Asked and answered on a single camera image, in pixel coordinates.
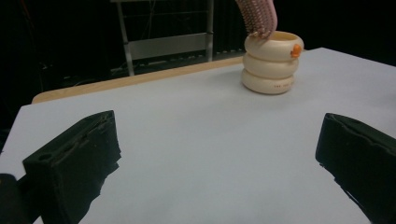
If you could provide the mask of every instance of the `stacked rings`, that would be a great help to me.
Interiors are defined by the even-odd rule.
[[[248,36],[242,83],[249,89],[266,94],[288,91],[298,68],[303,40],[294,34],[275,31],[268,40]]]

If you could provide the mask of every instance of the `pink robot arm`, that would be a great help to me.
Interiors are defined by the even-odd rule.
[[[235,0],[247,28],[248,35],[268,38],[277,27],[274,0]]]

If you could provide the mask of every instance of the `metal shelf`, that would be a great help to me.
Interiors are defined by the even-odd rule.
[[[145,59],[176,53],[205,50],[208,62],[213,60],[213,14],[214,0],[207,1],[206,33],[192,35],[175,35],[162,38],[152,38],[145,40],[129,41],[125,27],[126,17],[122,11],[123,3],[143,2],[154,0],[110,0],[117,4],[119,14],[120,29],[125,51],[125,58],[128,65],[129,76],[134,76],[133,60]]]

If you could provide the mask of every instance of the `table surface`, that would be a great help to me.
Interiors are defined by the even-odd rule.
[[[396,68],[313,49],[280,95],[245,88],[242,69],[238,63],[24,106],[0,170],[21,178],[28,155],[78,120],[114,110],[120,168],[81,223],[368,224],[315,151],[328,112],[396,134]]]

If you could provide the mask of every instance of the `wooden table edge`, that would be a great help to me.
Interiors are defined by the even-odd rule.
[[[96,91],[105,91],[110,89],[115,89],[119,87],[131,86],[139,83],[159,80],[167,77],[177,77],[182,75],[187,75],[195,72],[201,72],[205,70],[210,70],[214,68],[220,68],[230,65],[235,65],[242,63],[242,57],[235,57],[225,60],[218,60],[210,63],[198,63],[194,65],[172,68],[167,70],[162,70],[153,73],[147,73],[143,75],[133,76],[133,77],[121,77],[106,81],[95,82],[91,84],[68,87],[54,91],[44,91],[39,93],[33,98],[32,104],[42,103],[51,100],[62,99],[70,96],[77,96],[81,94],[86,94]]]

